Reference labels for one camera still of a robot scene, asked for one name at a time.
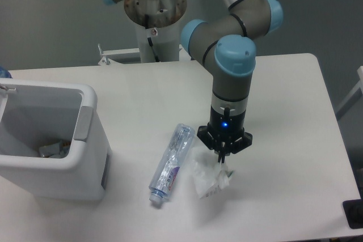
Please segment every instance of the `gray floor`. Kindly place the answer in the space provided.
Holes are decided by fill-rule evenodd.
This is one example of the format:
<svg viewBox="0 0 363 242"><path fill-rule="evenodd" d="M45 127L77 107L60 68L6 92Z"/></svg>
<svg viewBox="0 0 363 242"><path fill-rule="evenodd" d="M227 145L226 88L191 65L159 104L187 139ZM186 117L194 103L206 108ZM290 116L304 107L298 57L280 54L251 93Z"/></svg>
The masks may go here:
<svg viewBox="0 0 363 242"><path fill-rule="evenodd" d="M333 107L358 81L363 65L363 0L279 0L280 30L256 40L258 55L312 53ZM222 0L188 0L183 24L227 14ZM134 48L123 5L101 0L0 0L0 65L8 69L95 65L104 50ZM354 167L363 167L363 101L339 122Z"/></svg>

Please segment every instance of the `trash in bin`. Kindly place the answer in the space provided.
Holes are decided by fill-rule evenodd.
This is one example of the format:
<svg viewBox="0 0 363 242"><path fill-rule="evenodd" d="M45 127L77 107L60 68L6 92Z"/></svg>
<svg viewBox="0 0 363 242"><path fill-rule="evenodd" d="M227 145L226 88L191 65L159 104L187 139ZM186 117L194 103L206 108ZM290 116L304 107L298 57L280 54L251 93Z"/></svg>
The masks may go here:
<svg viewBox="0 0 363 242"><path fill-rule="evenodd" d="M39 148L41 158L57 158L61 159L68 155L70 142L61 140L55 144L47 145Z"/></svg>

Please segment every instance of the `bottle label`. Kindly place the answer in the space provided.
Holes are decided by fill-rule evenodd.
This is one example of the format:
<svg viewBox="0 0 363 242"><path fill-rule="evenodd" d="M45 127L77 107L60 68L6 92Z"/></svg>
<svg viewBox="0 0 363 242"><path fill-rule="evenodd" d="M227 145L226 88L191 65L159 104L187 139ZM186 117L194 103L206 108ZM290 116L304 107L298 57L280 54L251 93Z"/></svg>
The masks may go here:
<svg viewBox="0 0 363 242"><path fill-rule="evenodd" d="M179 167L175 167L172 170L170 170L168 179L167 179L167 193L170 194L172 186L174 185L176 175L178 174Z"/></svg>

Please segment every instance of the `crumpled plastic wrapper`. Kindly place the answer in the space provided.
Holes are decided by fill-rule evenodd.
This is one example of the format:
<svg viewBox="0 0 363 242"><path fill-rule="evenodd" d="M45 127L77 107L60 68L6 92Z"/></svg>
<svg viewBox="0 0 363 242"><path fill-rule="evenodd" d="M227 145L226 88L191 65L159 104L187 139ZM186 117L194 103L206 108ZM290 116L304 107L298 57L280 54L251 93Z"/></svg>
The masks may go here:
<svg viewBox="0 0 363 242"><path fill-rule="evenodd" d="M218 155L205 147L193 150L192 170L199 199L213 196L230 185L233 171L218 163Z"/></svg>

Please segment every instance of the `bottle cap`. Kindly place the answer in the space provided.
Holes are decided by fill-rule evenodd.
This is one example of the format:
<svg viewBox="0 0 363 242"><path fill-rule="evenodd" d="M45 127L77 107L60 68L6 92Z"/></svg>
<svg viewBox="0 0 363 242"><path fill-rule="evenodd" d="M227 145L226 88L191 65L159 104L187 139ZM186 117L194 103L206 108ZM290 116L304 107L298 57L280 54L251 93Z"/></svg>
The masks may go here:
<svg viewBox="0 0 363 242"><path fill-rule="evenodd" d="M162 197L157 194L151 194L149 200L153 203L155 206L160 206L162 203Z"/></svg>

